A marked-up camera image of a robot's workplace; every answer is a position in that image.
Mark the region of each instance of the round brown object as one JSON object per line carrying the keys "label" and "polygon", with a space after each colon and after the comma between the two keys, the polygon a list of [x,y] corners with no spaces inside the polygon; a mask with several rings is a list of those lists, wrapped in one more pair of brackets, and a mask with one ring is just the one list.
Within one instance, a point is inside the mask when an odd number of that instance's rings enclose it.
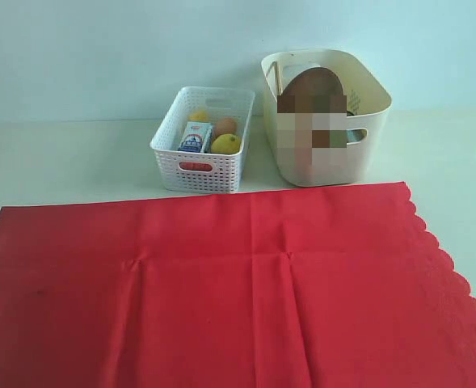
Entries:
{"label": "round brown object", "polygon": [[214,138],[225,135],[226,133],[232,133],[233,135],[238,130],[238,125],[236,121],[230,117],[219,120],[216,125],[214,125]]}

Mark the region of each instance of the light blue wall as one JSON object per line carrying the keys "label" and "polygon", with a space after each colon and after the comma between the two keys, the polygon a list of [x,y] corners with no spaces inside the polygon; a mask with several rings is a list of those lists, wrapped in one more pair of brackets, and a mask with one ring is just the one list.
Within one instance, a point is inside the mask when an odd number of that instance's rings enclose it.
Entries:
{"label": "light blue wall", "polygon": [[476,0],[0,0],[0,121],[160,117],[313,47],[357,55],[395,108],[476,105]]}

